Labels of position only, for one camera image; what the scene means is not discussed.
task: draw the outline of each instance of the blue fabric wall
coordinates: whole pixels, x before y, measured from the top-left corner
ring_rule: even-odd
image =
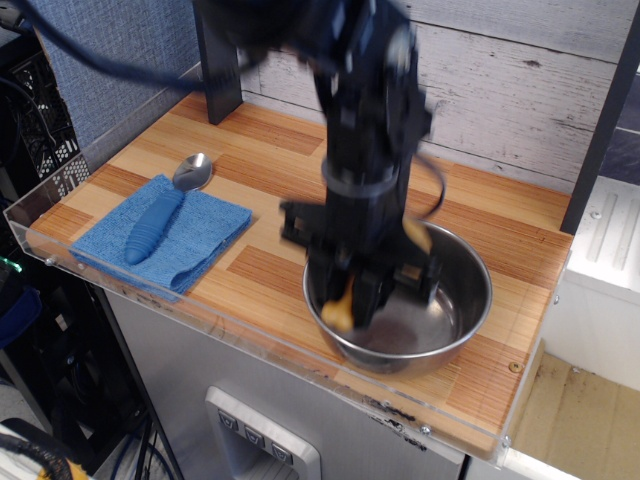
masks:
[[[59,30],[109,58],[175,72],[176,76],[199,62],[189,0],[32,0],[32,3]],[[47,40],[43,46],[83,150],[162,90],[90,70]],[[145,127],[131,128],[141,131]],[[130,140],[122,137],[120,134],[109,141]]]

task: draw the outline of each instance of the blue towel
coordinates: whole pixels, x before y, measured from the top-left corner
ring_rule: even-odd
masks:
[[[183,294],[249,226],[251,210],[197,190],[187,192],[184,202],[169,220],[156,250],[139,264],[129,265],[124,260],[129,232],[146,208],[162,192],[172,188],[171,180],[164,175],[151,179],[74,242],[74,255],[120,280],[168,300],[177,300],[177,297],[140,282],[126,272]],[[83,252],[107,265],[84,257]]]

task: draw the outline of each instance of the metal bowl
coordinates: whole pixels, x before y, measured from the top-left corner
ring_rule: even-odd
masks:
[[[305,268],[304,296],[316,323],[327,342],[357,367],[403,375],[437,370],[458,355],[489,313],[491,278],[480,256],[452,232],[427,222],[424,227],[442,262],[435,299],[427,304],[397,286],[367,329],[341,333],[328,327]]]

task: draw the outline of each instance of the spoon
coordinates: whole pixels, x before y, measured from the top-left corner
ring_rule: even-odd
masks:
[[[173,175],[173,190],[153,202],[133,226],[125,244],[124,259],[137,265],[153,253],[173,212],[182,204],[185,192],[205,186],[211,179],[213,162],[204,153],[186,158]]]

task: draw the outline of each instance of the wood plank wall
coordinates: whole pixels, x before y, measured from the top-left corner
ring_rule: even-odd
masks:
[[[404,0],[435,108],[421,149],[570,193],[638,0]],[[323,121],[310,70],[272,52],[245,101]]]

